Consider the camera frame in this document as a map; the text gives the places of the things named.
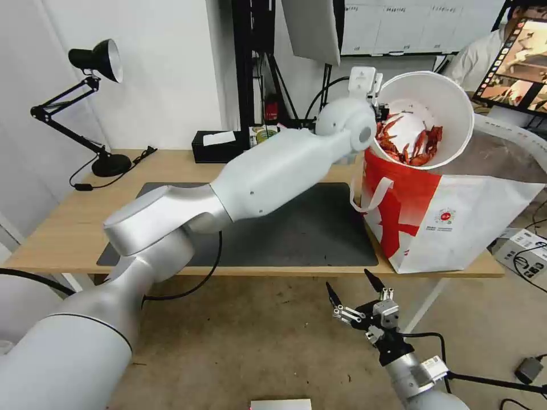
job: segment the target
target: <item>white box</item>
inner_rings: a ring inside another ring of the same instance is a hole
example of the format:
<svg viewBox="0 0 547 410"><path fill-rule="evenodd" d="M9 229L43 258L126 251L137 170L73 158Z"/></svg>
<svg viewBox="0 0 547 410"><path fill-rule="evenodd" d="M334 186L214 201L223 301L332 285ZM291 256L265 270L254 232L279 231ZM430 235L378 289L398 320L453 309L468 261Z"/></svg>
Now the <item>white box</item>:
<svg viewBox="0 0 547 410"><path fill-rule="evenodd" d="M515 272L513 259L515 255L524 250L516 258L516 264L519 269L517 273L523 274L528 279L534 279L547 270L547 240L537 236L527 229L522 229L511 236L503 246L494 253L496 260Z"/></svg>
<svg viewBox="0 0 547 410"><path fill-rule="evenodd" d="M253 400L251 410L312 410L310 399Z"/></svg>

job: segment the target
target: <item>display screen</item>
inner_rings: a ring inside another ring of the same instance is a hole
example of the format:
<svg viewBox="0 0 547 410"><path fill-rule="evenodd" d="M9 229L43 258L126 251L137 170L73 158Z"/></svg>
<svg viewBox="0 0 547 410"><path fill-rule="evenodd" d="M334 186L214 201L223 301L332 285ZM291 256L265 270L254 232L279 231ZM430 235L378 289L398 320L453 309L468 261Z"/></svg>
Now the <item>display screen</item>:
<svg viewBox="0 0 547 410"><path fill-rule="evenodd" d="M547 116L547 20L517 24L473 99Z"/></svg>

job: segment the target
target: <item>printed logo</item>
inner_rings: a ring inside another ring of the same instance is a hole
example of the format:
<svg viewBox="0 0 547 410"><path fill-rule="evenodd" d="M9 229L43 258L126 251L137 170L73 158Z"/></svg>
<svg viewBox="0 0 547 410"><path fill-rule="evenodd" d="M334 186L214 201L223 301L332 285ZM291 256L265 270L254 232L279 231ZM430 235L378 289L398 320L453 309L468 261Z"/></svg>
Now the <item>printed logo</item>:
<svg viewBox="0 0 547 410"><path fill-rule="evenodd" d="M451 225L454 221L456 211L450 208L442 209L435 217L435 222L441 225Z"/></svg>

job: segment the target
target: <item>lamp shade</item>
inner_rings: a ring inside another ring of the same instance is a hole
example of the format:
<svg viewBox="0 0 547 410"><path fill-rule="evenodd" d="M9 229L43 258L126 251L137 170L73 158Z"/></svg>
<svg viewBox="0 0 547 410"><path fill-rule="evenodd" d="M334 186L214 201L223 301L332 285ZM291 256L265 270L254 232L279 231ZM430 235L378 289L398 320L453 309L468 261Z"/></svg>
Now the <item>lamp shade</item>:
<svg viewBox="0 0 547 410"><path fill-rule="evenodd" d="M101 41L93 50L73 48L68 52L68 60L76 68L97 70L117 83L123 80L120 54L112 39Z"/></svg>

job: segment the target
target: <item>black desk mat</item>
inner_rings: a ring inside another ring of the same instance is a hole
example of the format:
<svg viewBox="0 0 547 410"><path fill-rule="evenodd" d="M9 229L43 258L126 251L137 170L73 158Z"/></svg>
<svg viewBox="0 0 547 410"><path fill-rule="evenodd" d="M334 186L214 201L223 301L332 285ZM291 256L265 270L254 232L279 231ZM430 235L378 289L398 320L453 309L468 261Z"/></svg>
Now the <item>black desk mat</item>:
<svg viewBox="0 0 547 410"><path fill-rule="evenodd" d="M166 185L145 184L138 196ZM172 183L193 187L197 183ZM341 267L375 266L378 259L362 217L349 204L349 186L319 183L269 215L237 221L222 231L219 266ZM193 236L195 255L188 266L211 266L218 234ZM114 266L119 256L108 244L97 265Z"/></svg>

